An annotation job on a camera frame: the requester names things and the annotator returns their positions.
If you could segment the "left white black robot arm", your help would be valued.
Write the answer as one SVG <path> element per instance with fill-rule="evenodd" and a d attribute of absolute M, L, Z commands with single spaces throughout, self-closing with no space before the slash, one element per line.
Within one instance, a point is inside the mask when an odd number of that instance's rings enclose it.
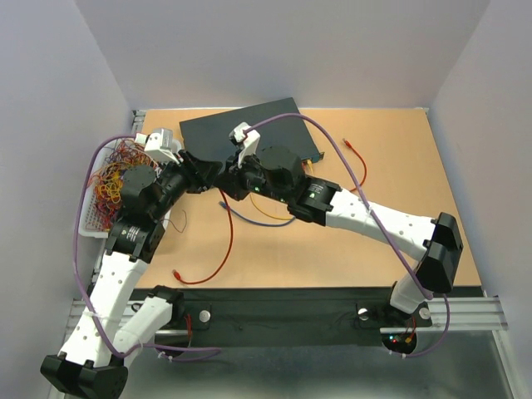
<path fill-rule="evenodd" d="M 166 326 L 179 326 L 185 317 L 183 294 L 155 287 L 140 309 L 121 321 L 130 296 L 147 270 L 165 234 L 163 218 L 192 185 L 181 161 L 168 162 L 161 173 L 136 166 L 123 177 L 122 206 L 112 225 L 92 292 L 84 292 L 84 312 L 59 353 L 48 355 L 42 375 L 59 391 L 77 398 L 117 398 L 129 368 L 143 348 L 153 348 L 171 362 L 193 361 L 219 354 L 216 347 L 158 345 L 154 336 Z"/>

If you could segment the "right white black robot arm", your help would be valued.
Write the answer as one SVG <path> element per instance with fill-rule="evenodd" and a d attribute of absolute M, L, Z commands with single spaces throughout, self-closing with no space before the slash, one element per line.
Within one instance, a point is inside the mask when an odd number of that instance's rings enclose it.
<path fill-rule="evenodd" d="M 463 241 L 456 217 L 442 212 L 436 218 L 387 208 L 329 181 L 308 175 L 302 160 L 282 146 L 258 155 L 230 157 L 214 186 L 234 200 L 250 194 L 284 203 L 303 222 L 344 229 L 389 244 L 401 261 L 415 260 L 406 276 L 392 286 L 382 307 L 392 324 L 407 320 L 433 294 L 452 291 Z"/>

